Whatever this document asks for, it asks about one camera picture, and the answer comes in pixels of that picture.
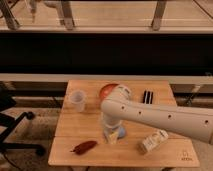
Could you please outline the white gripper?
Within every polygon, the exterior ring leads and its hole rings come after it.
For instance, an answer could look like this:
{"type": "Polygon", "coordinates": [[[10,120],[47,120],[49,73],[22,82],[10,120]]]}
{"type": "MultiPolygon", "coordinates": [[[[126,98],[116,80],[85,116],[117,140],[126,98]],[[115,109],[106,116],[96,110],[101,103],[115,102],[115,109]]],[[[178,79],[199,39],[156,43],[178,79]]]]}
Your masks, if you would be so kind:
{"type": "Polygon", "coordinates": [[[103,131],[108,134],[106,136],[107,142],[111,145],[116,144],[119,135],[118,132],[121,130],[122,121],[102,113],[101,124],[103,131]]]}

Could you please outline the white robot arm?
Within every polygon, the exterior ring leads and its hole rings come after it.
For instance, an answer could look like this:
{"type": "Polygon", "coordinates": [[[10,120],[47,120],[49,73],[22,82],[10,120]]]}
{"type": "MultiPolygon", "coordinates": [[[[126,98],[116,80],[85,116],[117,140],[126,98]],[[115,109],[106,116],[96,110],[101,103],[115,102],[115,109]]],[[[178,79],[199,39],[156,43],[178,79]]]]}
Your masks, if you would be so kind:
{"type": "Polygon", "coordinates": [[[117,127],[122,120],[127,120],[213,145],[213,109],[132,101],[131,90],[122,84],[104,86],[99,98],[107,126],[117,127]]]}

